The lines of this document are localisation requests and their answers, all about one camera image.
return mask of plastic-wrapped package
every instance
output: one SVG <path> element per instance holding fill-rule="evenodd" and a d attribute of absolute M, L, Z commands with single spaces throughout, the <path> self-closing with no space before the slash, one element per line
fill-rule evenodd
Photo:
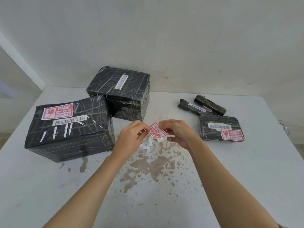
<path fill-rule="evenodd" d="M 150 98 L 150 74 L 105 66 L 91 81 L 87 93 L 104 95 L 113 117 L 143 121 Z"/>
<path fill-rule="evenodd" d="M 55 162 L 112 150 L 113 123 L 104 96 L 40 105 L 26 136 L 26 149 Z"/>
<path fill-rule="evenodd" d="M 212 112 L 214 115 L 224 115 L 226 113 L 226 109 L 221 107 L 220 105 L 215 104 L 214 102 L 208 100 L 207 98 L 197 95 L 194 99 L 194 102 L 204 106 L 208 111 Z"/>
<path fill-rule="evenodd" d="M 194 113 L 196 115 L 201 115 L 201 114 L 211 114 L 210 111 L 202 108 L 202 107 L 199 107 L 197 105 L 194 105 L 192 103 L 189 103 L 187 102 L 186 100 L 184 99 L 181 99 L 180 100 L 180 103 L 178 104 L 178 107 L 185 110 L 185 111 L 189 111 L 191 113 Z"/>
<path fill-rule="evenodd" d="M 245 140 L 239 121 L 234 117 L 200 115 L 199 132 L 203 140 L 242 142 Z"/>

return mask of forearm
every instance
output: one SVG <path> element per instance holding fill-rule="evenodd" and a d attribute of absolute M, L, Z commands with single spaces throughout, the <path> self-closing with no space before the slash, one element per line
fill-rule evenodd
<path fill-rule="evenodd" d="M 198 136 L 189 136 L 187 142 L 221 228 L 279 227 L 265 208 L 225 169 Z"/>
<path fill-rule="evenodd" d="M 123 160 L 108 156 L 89 180 L 45 224 L 44 228 L 91 227 Z"/>

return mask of white wall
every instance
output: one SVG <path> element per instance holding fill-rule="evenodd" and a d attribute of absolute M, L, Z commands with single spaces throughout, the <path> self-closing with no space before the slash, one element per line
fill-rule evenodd
<path fill-rule="evenodd" d="M 39 97 L 41 90 L 0 47 L 0 79 L 15 98 L 0 98 L 0 137 L 12 133 Z"/>
<path fill-rule="evenodd" d="M 49 86 L 115 66 L 152 91 L 260 95 L 304 125 L 304 0 L 0 0 L 0 30 Z M 303 127 L 297 139 L 304 143 Z"/>

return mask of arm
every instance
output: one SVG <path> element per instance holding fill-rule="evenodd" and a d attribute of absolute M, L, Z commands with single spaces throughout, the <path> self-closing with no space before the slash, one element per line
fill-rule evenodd
<path fill-rule="evenodd" d="M 43 228 L 92 227 L 113 179 L 148 134 L 145 130 L 150 129 L 140 121 L 124 128 L 111 155 Z"/>
<path fill-rule="evenodd" d="M 179 143 L 192 156 L 221 228 L 279 228 L 265 208 L 225 169 L 203 140 L 181 120 L 159 123 L 168 141 Z"/>

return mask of red sticker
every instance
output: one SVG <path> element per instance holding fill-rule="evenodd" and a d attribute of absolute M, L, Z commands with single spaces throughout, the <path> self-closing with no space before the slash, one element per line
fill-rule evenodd
<path fill-rule="evenodd" d="M 157 122 L 153 123 L 151 126 L 149 126 L 149 128 L 150 128 L 149 134 L 152 135 L 152 138 L 162 138 L 168 135 L 163 129 L 160 129 L 158 127 Z"/>
<path fill-rule="evenodd" d="M 73 116 L 73 103 L 44 108 L 42 120 L 69 118 Z"/>
<path fill-rule="evenodd" d="M 241 130 L 221 130 L 221 135 L 224 140 L 245 141 Z"/>

